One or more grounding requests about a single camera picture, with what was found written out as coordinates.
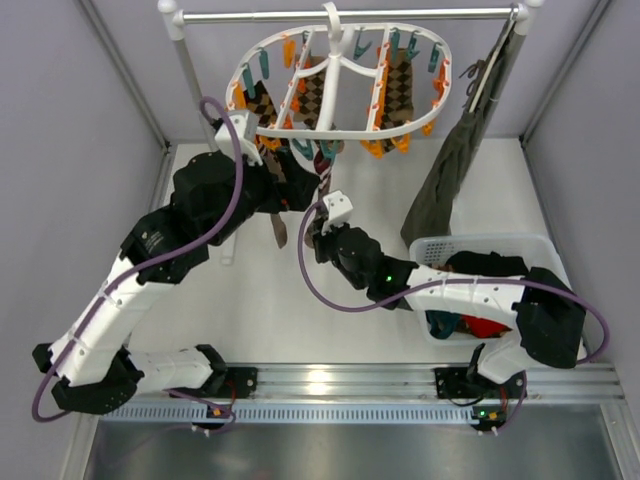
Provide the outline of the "beige ribbed sock striped cuff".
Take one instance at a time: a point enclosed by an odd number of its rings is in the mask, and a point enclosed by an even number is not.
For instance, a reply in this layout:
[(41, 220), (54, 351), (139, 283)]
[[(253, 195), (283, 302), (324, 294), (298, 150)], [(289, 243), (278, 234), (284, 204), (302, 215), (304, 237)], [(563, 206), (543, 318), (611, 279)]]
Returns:
[[(283, 183), (285, 180), (285, 176), (275, 152), (270, 150), (266, 145), (262, 143), (258, 144), (258, 151), (275, 183)], [(281, 217), (281, 211), (283, 207), (281, 200), (282, 197), (280, 195), (277, 195), (276, 199), (274, 200), (274, 202), (277, 204), (277, 207), (275, 207), (270, 213), (271, 226), (277, 247), (279, 249), (283, 249), (288, 243), (287, 227)]]

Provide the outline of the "white round clip hanger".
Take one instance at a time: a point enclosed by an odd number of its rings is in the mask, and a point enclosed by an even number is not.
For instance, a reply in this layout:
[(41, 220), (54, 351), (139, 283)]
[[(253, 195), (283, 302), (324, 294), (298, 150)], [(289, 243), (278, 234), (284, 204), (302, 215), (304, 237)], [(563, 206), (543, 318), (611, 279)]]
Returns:
[[(412, 120), (414, 120), (429, 111), (433, 101), (438, 97), (438, 93), (435, 89), (435, 76), (430, 72), (429, 67), (431, 62), (433, 62), (439, 54), (430, 40), (422, 37), (411, 38), (407, 32), (402, 33), (399, 38), (398, 50), (400, 48), (407, 49), (407, 57), (412, 61), (414, 105), (414, 118)], [(266, 48), (261, 54), (254, 56), (249, 63), (249, 68), (253, 84), (258, 81), (262, 81), (264, 83), (274, 102), (276, 110), (278, 111), (279, 105), (286, 94), (287, 83), (293, 72), (292, 69), (286, 67), (284, 63), (282, 44), (273, 44)], [(337, 91), (335, 117), (331, 125), (332, 129), (363, 130), (366, 125), (371, 90), (372, 82), (370, 79), (363, 78), (349, 70), (342, 71)], [(309, 128), (304, 123), (296, 122), (294, 120), (294, 110), (296, 109), (295, 97), (296, 94), (294, 96), (291, 116), (286, 119), (285, 124), (290, 128), (308, 130)], [(435, 127), (437, 119), (435, 120), (431, 131), (426, 132), (422, 129), (418, 129), (411, 134), (411, 139), (417, 132), (424, 135), (430, 135)], [(289, 139), (282, 138), (279, 140), (277, 146), (273, 148), (267, 147), (271, 150), (275, 150), (284, 142), (290, 142), (292, 146), (297, 148), (303, 155), (307, 155), (311, 148), (320, 148), (323, 153), (325, 152), (325, 149), (322, 147), (320, 142), (308, 142), (304, 139), (291, 141)], [(336, 152), (337, 145), (340, 142), (346, 141), (334, 142), (332, 145), (334, 151), (331, 155)], [(386, 154), (385, 144), (386, 142), (383, 144), (384, 153), (381, 157)]]

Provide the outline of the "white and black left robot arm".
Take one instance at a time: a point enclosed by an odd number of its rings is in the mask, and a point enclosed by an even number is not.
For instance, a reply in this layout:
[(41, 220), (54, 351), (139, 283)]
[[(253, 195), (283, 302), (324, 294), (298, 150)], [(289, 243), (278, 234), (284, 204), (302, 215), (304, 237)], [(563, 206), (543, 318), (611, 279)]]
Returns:
[(206, 398), (224, 392), (228, 367), (209, 344), (133, 352), (125, 340), (151, 307), (209, 260), (256, 213), (305, 211), (320, 184), (290, 149), (252, 165), (221, 152), (194, 156), (173, 175), (168, 205), (143, 216), (120, 246), (107, 280), (59, 340), (37, 345), (39, 370), (62, 414), (105, 415), (137, 395), (171, 391)]

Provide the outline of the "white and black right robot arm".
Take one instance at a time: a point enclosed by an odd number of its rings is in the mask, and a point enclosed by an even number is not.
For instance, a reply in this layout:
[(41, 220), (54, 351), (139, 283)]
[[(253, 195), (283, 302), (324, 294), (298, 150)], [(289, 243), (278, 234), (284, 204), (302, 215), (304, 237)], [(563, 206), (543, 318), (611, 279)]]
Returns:
[(433, 268), (384, 254), (378, 241), (348, 224), (314, 234), (313, 243), (317, 263), (331, 264), (364, 291), (370, 310), (446, 312), (505, 327), (476, 357), (478, 374), (493, 383), (532, 367), (569, 370), (580, 362), (586, 309), (551, 270), (488, 277)]

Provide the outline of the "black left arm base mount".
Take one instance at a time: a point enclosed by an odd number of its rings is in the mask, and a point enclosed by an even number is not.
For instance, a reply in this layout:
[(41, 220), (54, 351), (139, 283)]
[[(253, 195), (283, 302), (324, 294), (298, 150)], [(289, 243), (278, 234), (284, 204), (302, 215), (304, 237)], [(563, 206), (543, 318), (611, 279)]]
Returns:
[(258, 386), (258, 369), (255, 367), (227, 367), (214, 372), (200, 388), (204, 398), (247, 399)]

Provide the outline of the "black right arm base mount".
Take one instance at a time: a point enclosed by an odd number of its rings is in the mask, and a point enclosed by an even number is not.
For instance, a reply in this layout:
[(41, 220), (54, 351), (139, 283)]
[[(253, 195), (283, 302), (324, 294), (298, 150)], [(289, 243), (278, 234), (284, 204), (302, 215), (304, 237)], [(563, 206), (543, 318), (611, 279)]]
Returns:
[(472, 406), (482, 401), (518, 399), (524, 387), (524, 374), (512, 376), (502, 384), (494, 383), (466, 367), (440, 367), (434, 370), (437, 397), (457, 406)]

